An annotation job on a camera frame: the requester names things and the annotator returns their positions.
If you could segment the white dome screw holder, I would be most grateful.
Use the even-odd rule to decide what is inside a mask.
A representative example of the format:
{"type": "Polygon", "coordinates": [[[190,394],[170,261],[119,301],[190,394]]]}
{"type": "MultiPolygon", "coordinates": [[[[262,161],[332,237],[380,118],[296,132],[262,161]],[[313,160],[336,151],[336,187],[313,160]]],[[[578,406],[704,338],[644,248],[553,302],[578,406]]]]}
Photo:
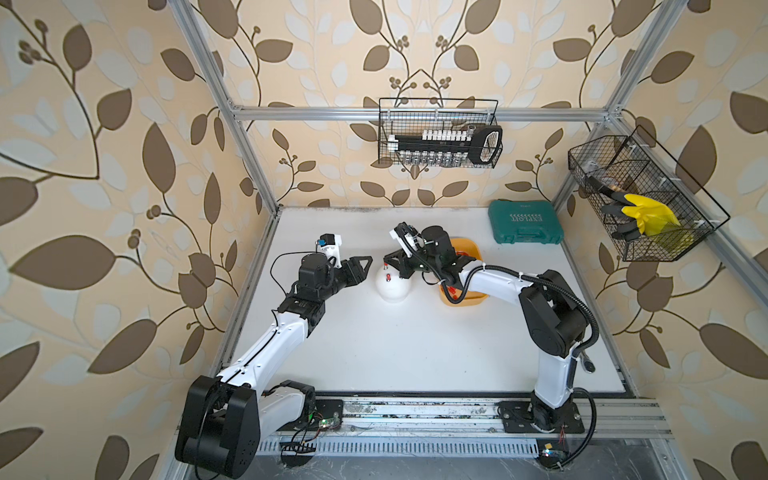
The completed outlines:
{"type": "Polygon", "coordinates": [[[402,279],[398,272],[387,264],[383,264],[375,275],[375,287],[380,297],[388,303],[403,302],[411,290],[411,280],[402,279]],[[391,274],[391,281],[386,281],[386,274],[391,274]]]}

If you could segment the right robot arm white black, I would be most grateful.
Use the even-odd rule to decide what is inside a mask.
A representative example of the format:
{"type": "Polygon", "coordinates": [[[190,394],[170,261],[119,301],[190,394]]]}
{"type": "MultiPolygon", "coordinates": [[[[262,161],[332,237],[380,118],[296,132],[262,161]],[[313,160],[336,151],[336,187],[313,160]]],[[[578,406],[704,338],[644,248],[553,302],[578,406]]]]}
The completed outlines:
{"type": "Polygon", "coordinates": [[[599,339],[594,314],[552,269],[539,275],[492,265],[455,250],[440,226],[419,232],[402,222],[390,231],[400,249],[384,263],[403,279],[431,273],[441,294],[452,305],[471,292],[494,297],[522,310],[530,338],[539,349],[538,378],[528,410],[521,419],[541,432],[552,432],[566,419],[573,400],[578,367],[596,370],[587,350],[599,339]]]}

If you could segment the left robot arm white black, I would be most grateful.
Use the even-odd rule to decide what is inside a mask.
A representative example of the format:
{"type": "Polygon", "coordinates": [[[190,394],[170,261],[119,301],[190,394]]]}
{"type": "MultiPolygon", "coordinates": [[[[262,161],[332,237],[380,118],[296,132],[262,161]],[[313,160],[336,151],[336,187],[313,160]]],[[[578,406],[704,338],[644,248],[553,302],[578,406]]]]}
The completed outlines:
{"type": "Polygon", "coordinates": [[[297,280],[272,312],[271,328],[230,366],[190,386],[174,451],[177,461],[238,479],[263,438],[286,424],[310,424],[314,387],[292,380],[269,383],[319,324],[326,301],[363,283],[372,262],[370,256],[341,259],[321,252],[302,258],[297,280]]]}

